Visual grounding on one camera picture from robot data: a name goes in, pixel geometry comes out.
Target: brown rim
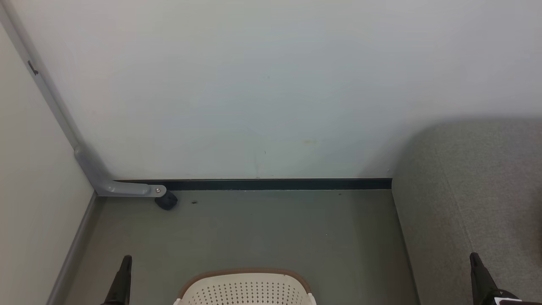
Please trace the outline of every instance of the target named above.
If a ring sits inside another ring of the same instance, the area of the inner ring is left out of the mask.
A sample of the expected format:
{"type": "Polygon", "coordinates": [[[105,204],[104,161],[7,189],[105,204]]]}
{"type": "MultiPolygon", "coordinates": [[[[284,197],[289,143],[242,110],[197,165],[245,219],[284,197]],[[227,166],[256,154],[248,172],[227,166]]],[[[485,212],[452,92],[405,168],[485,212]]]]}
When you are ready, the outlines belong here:
{"type": "Polygon", "coordinates": [[[299,283],[301,283],[301,285],[303,286],[307,294],[311,293],[311,287],[308,285],[307,281],[303,277],[301,277],[299,274],[295,273],[294,271],[284,270],[284,269],[272,269],[272,268],[239,268],[239,269],[212,271],[212,272],[206,272],[206,273],[197,275],[193,277],[191,280],[189,280],[186,284],[184,284],[183,288],[179,292],[179,298],[182,299],[184,294],[188,290],[188,288],[190,288],[190,286],[192,286],[194,283],[196,283],[200,279],[220,276],[220,275],[243,274],[243,273],[271,273],[271,274],[283,274],[283,275],[291,276],[297,279],[299,283]]]}

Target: gray floor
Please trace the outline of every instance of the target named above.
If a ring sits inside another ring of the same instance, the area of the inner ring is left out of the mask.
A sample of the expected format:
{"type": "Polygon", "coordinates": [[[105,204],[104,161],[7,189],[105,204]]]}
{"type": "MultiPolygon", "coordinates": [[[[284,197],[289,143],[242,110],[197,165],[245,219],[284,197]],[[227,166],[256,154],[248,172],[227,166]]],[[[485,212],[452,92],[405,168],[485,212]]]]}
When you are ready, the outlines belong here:
{"type": "Polygon", "coordinates": [[[108,199],[65,304],[101,304],[126,254],[132,305],[172,305],[191,277],[242,267],[296,271],[319,305],[416,304],[389,190],[176,194],[170,212],[108,199]]]}

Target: caster wheel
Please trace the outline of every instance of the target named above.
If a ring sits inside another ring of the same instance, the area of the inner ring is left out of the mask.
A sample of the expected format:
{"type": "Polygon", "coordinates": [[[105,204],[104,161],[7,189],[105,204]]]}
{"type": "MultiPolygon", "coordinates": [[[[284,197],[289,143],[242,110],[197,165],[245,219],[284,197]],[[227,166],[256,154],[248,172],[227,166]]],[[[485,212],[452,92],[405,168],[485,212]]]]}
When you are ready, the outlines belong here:
{"type": "Polygon", "coordinates": [[[154,199],[154,201],[161,209],[164,209],[166,211],[171,210],[174,206],[177,205],[177,197],[168,190],[166,191],[164,196],[157,197],[154,199]]]}

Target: perforated basket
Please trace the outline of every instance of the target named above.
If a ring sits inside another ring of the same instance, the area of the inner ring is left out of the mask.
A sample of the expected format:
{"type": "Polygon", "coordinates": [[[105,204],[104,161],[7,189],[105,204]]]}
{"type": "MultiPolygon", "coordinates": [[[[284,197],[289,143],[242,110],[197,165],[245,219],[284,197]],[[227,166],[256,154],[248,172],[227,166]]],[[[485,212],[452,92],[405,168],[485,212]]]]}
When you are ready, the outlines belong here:
{"type": "Polygon", "coordinates": [[[198,275],[173,305],[316,305],[307,282],[280,269],[232,269],[198,275]]]}

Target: wall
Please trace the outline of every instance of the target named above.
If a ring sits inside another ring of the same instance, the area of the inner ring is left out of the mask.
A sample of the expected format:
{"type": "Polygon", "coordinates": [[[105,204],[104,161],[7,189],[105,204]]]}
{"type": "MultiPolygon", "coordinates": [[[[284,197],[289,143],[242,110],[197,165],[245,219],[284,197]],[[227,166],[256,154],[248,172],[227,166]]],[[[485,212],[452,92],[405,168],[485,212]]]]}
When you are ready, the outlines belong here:
{"type": "Polygon", "coordinates": [[[387,177],[420,129],[542,114],[540,0],[7,0],[120,179],[387,177]]]}
{"type": "Polygon", "coordinates": [[[0,143],[2,304],[45,304],[94,190],[2,25],[0,143]]]}

